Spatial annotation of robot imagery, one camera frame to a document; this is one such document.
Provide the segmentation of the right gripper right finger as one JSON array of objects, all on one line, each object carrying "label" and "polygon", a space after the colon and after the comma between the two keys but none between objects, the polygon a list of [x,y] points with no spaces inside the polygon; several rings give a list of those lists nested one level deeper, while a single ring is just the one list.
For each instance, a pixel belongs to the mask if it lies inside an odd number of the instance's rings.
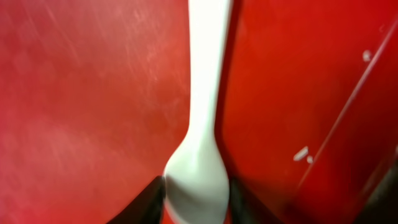
[{"label": "right gripper right finger", "polygon": [[231,179],[229,186],[232,224],[283,224],[239,179]]}]

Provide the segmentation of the white plastic spoon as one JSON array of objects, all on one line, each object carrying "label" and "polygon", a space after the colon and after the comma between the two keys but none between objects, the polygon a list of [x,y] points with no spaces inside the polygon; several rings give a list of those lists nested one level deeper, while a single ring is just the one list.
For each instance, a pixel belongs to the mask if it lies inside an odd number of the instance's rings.
[{"label": "white plastic spoon", "polygon": [[223,223],[229,180],[215,140],[218,90],[232,0],[189,0],[190,111],[187,133],[164,169],[174,223]]}]

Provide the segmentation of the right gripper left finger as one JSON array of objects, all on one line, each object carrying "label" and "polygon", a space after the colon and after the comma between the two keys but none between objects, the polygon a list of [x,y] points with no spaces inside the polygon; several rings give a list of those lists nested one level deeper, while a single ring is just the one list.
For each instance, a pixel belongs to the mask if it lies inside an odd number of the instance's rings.
[{"label": "right gripper left finger", "polygon": [[107,224],[160,224],[164,199],[165,179],[158,175]]}]

